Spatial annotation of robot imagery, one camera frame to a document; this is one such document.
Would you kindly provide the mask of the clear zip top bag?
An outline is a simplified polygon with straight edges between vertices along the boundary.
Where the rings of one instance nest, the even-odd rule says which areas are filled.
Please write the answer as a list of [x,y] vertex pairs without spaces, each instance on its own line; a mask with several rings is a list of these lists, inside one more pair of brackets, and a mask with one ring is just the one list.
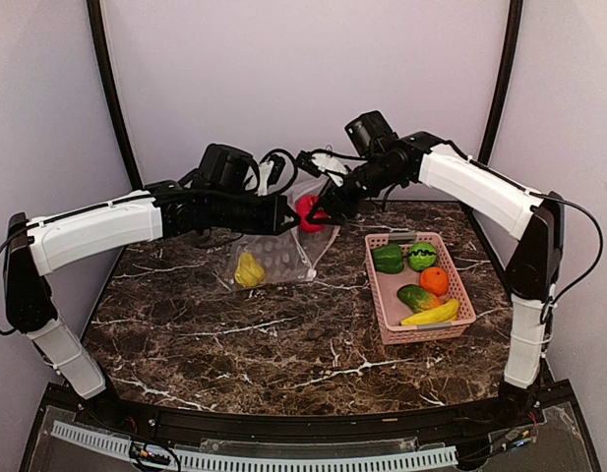
[[241,290],[234,273],[242,254],[250,253],[265,271],[261,285],[312,281],[338,233],[338,226],[323,225],[312,233],[297,226],[278,236],[245,235],[230,247],[218,276],[229,290]]

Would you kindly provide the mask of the yellow toy pepper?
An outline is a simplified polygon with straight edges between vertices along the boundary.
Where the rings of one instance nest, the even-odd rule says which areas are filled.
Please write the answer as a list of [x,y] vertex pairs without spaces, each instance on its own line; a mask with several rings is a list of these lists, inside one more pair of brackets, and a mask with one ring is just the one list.
[[244,252],[240,255],[234,272],[234,279],[238,285],[243,288],[253,288],[262,284],[265,276],[264,268],[251,253]]

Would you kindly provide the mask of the green toy pepper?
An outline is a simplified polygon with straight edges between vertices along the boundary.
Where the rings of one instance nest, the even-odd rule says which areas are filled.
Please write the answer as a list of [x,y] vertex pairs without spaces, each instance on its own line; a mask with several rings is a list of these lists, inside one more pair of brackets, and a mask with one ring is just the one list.
[[371,250],[372,261],[377,272],[401,273],[404,269],[403,252],[399,244],[387,244]]

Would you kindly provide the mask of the green toy watermelon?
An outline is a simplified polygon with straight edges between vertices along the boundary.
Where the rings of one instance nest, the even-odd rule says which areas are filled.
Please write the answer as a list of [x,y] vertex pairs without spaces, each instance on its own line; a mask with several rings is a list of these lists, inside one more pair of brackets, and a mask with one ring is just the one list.
[[434,266],[437,259],[438,252],[435,246],[429,242],[416,242],[407,253],[409,266],[418,272]]

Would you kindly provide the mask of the pink plastic basket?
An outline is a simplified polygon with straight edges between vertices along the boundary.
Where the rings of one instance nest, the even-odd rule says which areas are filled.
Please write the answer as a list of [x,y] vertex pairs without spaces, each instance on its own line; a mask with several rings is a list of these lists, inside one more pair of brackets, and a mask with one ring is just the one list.
[[365,247],[383,343],[455,338],[475,323],[473,306],[439,234],[369,234]]

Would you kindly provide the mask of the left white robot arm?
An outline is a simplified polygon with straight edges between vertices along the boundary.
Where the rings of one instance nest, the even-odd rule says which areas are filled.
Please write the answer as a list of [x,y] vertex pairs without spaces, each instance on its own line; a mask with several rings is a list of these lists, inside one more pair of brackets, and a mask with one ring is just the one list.
[[0,335],[25,335],[71,385],[89,400],[90,414],[106,429],[127,420],[126,405],[65,324],[52,301],[48,274],[71,263],[134,243],[213,228],[242,235],[280,235],[300,218],[284,195],[257,196],[220,190],[188,178],[162,181],[114,200],[33,219],[20,212],[9,221],[0,246],[4,263],[5,317]]

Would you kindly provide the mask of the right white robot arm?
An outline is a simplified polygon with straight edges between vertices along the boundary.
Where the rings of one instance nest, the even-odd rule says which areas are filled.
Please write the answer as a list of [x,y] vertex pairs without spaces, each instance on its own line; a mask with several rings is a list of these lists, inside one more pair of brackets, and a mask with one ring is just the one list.
[[516,242],[506,267],[513,303],[513,325],[504,380],[528,388],[540,372],[546,350],[549,308],[563,254],[563,206],[557,195],[544,196],[464,154],[449,140],[428,132],[404,138],[388,133],[368,146],[369,156],[352,170],[339,168],[325,149],[302,151],[297,165],[318,177],[330,177],[314,210],[323,224],[342,224],[360,203],[395,185],[423,184],[442,191],[500,225]]

